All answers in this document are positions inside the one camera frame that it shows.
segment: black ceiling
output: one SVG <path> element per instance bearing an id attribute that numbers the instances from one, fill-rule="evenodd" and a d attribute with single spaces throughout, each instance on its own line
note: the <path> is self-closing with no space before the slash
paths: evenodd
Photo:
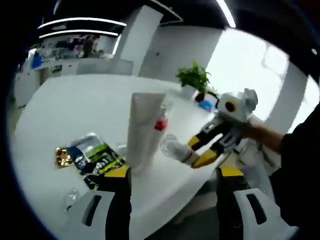
<path id="1" fill-rule="evenodd" d="M 126 22 L 130 13 L 148 5 L 164 14 L 161 23 L 223 29 L 228 25 L 216 0 L 158 0 L 183 18 L 179 20 L 153 0 L 61 0 L 53 15 L 48 12 L 44 22 L 68 17 L 94 17 Z M 276 45 L 289 54 L 290 60 L 305 74 L 318 81 L 320 75 L 320 16 L 313 0 L 225 0 L 236 28 L 251 33 Z M 54 25 L 38 31 L 39 35 L 52 32 Z M 92 29 L 121 33 L 123 26 L 91 21 L 67 23 L 67 29 Z"/>

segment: tube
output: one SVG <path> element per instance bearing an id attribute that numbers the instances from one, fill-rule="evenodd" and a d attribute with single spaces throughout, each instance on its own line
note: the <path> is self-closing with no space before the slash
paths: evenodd
<path id="1" fill-rule="evenodd" d="M 152 160 L 148 156 L 150 141 L 165 96 L 164 93 L 132 94 L 125 160 L 133 174 Z"/>

